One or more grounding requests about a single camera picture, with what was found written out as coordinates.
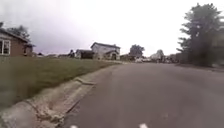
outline white house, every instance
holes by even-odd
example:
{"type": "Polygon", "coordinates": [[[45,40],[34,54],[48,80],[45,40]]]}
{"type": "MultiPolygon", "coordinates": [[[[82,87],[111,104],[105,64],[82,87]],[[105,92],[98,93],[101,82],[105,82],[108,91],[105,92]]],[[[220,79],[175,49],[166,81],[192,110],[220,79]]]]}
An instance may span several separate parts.
{"type": "Polygon", "coordinates": [[[94,42],[91,46],[91,49],[94,52],[94,58],[109,60],[120,59],[120,47],[116,45],[94,42]]]}

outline grass lawn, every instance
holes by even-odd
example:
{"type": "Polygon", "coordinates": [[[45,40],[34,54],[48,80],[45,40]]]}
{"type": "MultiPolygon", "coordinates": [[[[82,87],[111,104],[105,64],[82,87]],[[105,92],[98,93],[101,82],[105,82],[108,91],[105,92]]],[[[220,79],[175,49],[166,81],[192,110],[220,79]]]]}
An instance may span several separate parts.
{"type": "Polygon", "coordinates": [[[44,88],[113,64],[69,58],[0,57],[0,110],[44,88]]]}

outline asphalt road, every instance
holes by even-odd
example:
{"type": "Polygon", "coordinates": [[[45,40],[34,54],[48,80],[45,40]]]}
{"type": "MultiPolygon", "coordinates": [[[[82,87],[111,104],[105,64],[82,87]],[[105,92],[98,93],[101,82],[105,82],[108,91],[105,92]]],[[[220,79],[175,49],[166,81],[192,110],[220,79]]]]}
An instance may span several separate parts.
{"type": "Polygon", "coordinates": [[[169,64],[118,66],[66,116],[62,128],[74,126],[223,128],[224,73],[169,64]]]}

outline car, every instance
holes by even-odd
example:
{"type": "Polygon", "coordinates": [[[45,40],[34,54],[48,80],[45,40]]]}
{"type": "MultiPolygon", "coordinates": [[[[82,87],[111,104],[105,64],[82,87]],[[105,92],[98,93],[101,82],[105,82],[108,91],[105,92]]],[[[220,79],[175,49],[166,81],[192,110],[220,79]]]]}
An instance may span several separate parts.
{"type": "Polygon", "coordinates": [[[136,63],[142,63],[142,58],[136,58],[136,59],[135,59],[135,62],[136,62],[136,63]]]}
{"type": "Polygon", "coordinates": [[[152,60],[151,60],[151,58],[143,58],[142,59],[142,62],[151,62],[152,60]]]}

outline sky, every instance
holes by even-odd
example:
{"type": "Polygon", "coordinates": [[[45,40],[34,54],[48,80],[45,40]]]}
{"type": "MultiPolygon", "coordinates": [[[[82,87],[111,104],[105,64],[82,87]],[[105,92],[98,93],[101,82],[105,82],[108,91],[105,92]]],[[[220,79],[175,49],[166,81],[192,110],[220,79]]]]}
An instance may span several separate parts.
{"type": "Polygon", "coordinates": [[[149,56],[158,49],[176,53],[185,13],[197,3],[222,0],[0,0],[4,27],[28,28],[35,52],[65,54],[90,49],[93,42],[116,44],[121,54],[131,45],[145,48],[149,56]]]}

